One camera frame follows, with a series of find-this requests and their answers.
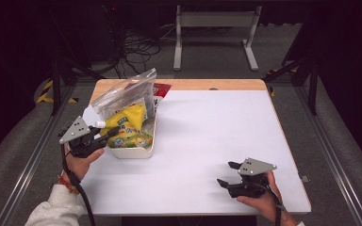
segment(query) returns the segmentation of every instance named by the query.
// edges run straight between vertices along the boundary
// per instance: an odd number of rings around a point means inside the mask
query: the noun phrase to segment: black cable
[[[278,199],[278,196],[272,191],[272,188],[270,187],[269,184],[266,184],[266,186],[258,185],[256,183],[251,183],[251,184],[265,189],[272,195],[272,198],[274,199],[274,203],[275,203],[275,208],[276,208],[275,226],[280,226],[282,211],[285,209],[285,207],[282,204],[282,202]]]
[[[126,41],[124,42],[123,45],[124,52],[122,55],[123,62],[129,65],[135,73],[140,73],[140,72],[138,72],[135,66],[132,64],[143,64],[143,67],[146,71],[146,62],[153,55],[156,55],[160,52],[160,45],[158,44],[158,42],[152,39],[144,39],[143,37],[140,37],[137,34],[128,35],[125,37],[125,40]],[[154,47],[156,47],[156,50],[153,53],[149,52]],[[135,61],[129,59],[131,55],[140,55],[142,61]]]
[[[75,186],[75,188],[80,193],[82,199],[84,200],[85,206],[87,207],[88,216],[90,217],[90,225],[95,226],[95,219],[93,218],[90,201],[88,200],[87,194],[85,193],[84,189],[80,185],[80,180],[69,169],[69,166],[67,165],[67,161],[66,161],[67,154],[65,153],[64,144],[61,144],[60,147],[61,147],[62,167],[63,167],[64,171],[67,173],[67,176],[69,176],[70,182],[72,183],[73,186]]]

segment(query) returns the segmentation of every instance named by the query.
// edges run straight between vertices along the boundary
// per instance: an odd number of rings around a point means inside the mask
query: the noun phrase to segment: metal stand
[[[309,95],[308,95],[308,105],[310,107],[313,115],[317,115],[316,112],[316,94],[317,94],[317,81],[318,81],[318,66],[314,58],[306,57],[289,63],[287,66],[281,68],[280,70],[272,73],[271,75],[263,78],[262,80],[265,83],[272,81],[286,72],[299,67],[296,73],[291,78],[291,83],[293,86],[301,87],[304,84],[304,81],[310,76],[310,85],[309,85]]]
[[[30,19],[34,20],[35,25],[39,27],[39,38],[45,48],[49,58],[52,60],[52,80],[54,88],[54,107],[52,116],[56,115],[61,106],[60,84],[61,79],[65,86],[75,86],[77,78],[72,68],[77,68],[82,73],[95,78],[104,79],[105,77],[99,73],[95,73],[88,68],[81,66],[72,59],[64,57],[60,49],[60,41],[58,35],[58,25],[53,18],[49,7],[42,6],[37,2],[28,2],[26,4],[29,11]]]
[[[258,71],[258,66],[251,46],[260,17],[260,11],[261,7],[257,7],[255,11],[243,12],[181,12],[181,7],[177,6],[174,70],[181,70],[181,27],[246,26],[249,27],[249,37],[247,40],[242,41],[243,48],[245,49],[252,71]]]

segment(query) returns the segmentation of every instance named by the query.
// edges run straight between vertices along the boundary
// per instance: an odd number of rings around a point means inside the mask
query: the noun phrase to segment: metal frame
[[[340,163],[337,154],[334,151],[331,141],[325,134],[319,118],[312,114],[311,106],[307,104],[307,99],[310,97],[307,97],[303,87],[295,87],[295,91],[300,103],[304,107],[306,115],[309,117],[310,122],[316,131],[317,137],[322,145],[321,150],[324,158],[327,161],[332,173],[334,174],[340,192],[343,195],[343,198],[345,199],[352,216],[354,217],[354,221],[356,225],[362,226],[362,204],[354,191],[351,180],[343,169],[342,164]]]
[[[256,7],[255,11],[242,12],[181,12],[181,7],[177,6],[176,13],[176,44],[174,53],[173,68],[175,71],[181,70],[182,40],[181,27],[197,26],[239,26],[249,27],[249,37],[242,40],[243,48],[248,57],[252,71],[258,71],[252,42],[255,35],[261,7]]]
[[[47,124],[45,125],[40,140],[37,143],[37,146],[35,147],[33,153],[28,159],[28,162],[26,163],[23,172],[20,174],[20,177],[17,180],[16,186],[12,189],[7,202],[0,213],[0,226],[9,225],[17,206],[20,204],[20,201],[22,200],[23,195],[25,194],[28,184],[31,182],[31,179],[34,176],[34,173],[37,170],[38,165],[40,164],[40,161],[45,151],[44,148],[46,146],[46,143],[48,142],[48,138],[52,135],[53,129],[55,125],[58,123],[58,120],[60,119],[60,116],[63,113],[64,108],[66,107],[66,104],[68,104],[73,91],[74,87],[65,87],[62,93],[63,96],[61,97],[60,100],[63,103],[63,105],[60,105],[58,107],[57,114],[52,115],[51,118],[49,119],[49,122],[47,122]]]

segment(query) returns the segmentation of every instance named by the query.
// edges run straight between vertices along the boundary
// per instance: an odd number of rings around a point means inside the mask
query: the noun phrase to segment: plastic bag
[[[107,120],[125,107],[144,103],[146,114],[144,124],[155,117],[153,87],[156,79],[156,69],[130,77],[115,85],[102,96],[91,103],[95,112]]]
[[[107,141],[109,148],[135,148],[142,147],[148,148],[153,143],[152,132],[145,125],[142,129],[143,115],[145,113],[145,106],[142,104],[131,105],[112,117],[108,118],[105,122],[105,128],[101,130],[101,136],[117,126],[120,126],[119,134],[111,137]]]

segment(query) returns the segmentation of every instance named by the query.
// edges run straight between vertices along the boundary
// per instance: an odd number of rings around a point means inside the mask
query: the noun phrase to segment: clear plastic bag
[[[153,87],[156,69],[130,77],[115,85],[91,103],[95,112],[104,120],[125,107],[143,102],[146,106],[144,124],[155,117]]]

